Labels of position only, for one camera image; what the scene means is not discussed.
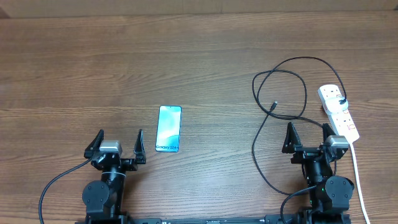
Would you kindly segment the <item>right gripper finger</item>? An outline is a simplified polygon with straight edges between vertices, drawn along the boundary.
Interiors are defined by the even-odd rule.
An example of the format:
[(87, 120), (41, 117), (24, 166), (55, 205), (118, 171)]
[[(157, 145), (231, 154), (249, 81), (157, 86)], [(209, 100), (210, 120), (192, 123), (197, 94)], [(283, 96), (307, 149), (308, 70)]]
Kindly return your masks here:
[(292, 122), (287, 124), (287, 132), (285, 136), (282, 153), (295, 153), (297, 149), (302, 148), (302, 143), (297, 130)]
[(330, 127), (328, 123), (323, 123), (322, 131), (323, 131), (323, 145), (330, 144), (330, 139), (335, 135), (334, 130)]

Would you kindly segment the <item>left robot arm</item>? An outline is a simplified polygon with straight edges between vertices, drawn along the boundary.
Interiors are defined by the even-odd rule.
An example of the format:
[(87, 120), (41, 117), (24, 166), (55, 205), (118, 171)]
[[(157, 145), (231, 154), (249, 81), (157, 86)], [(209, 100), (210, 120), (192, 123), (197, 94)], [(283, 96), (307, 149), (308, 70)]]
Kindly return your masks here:
[(86, 206), (85, 223), (133, 223), (128, 212), (121, 210), (127, 172), (138, 170), (146, 163), (144, 132), (139, 130), (133, 158), (122, 158), (118, 140), (105, 140), (100, 130), (84, 151), (84, 157), (97, 170), (101, 179), (85, 186), (82, 201)]

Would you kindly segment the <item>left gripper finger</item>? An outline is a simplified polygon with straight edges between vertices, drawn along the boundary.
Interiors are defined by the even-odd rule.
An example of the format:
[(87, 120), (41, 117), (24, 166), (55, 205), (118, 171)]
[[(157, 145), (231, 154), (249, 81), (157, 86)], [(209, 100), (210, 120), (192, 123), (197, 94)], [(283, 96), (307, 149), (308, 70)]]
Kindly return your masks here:
[(85, 159), (92, 158), (95, 152), (99, 151), (103, 139), (104, 139), (104, 130), (100, 129), (94, 140), (92, 140), (92, 142), (85, 149), (83, 155)]
[(136, 164), (146, 164), (146, 152), (144, 149), (144, 131), (139, 130), (137, 140), (134, 146)]

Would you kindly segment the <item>Galaxy smartphone blue screen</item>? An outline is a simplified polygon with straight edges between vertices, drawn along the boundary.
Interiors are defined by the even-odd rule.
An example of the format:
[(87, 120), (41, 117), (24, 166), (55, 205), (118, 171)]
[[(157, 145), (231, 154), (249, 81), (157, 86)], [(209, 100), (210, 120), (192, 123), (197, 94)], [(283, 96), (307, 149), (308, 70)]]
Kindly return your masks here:
[(157, 152), (179, 151), (181, 120), (181, 106), (160, 106), (155, 141), (155, 150)]

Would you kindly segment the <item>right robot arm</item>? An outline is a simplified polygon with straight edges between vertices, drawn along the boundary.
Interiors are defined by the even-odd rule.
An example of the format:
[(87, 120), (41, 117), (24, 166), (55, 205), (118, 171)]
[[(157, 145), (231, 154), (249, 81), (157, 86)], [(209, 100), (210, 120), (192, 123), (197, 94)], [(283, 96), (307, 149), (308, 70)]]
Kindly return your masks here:
[[(328, 124), (323, 124), (323, 142), (317, 147), (305, 147), (293, 123), (287, 125), (287, 133), (282, 148), (285, 154), (291, 154), (293, 164), (300, 164), (307, 188), (290, 194), (280, 206), (282, 223), (350, 223), (348, 215), (349, 201), (353, 196), (354, 183), (346, 177), (334, 174), (330, 164), (341, 159), (349, 149), (349, 142), (339, 136)], [(310, 206), (303, 207), (297, 213), (286, 217), (285, 204), (293, 197), (308, 194)]]

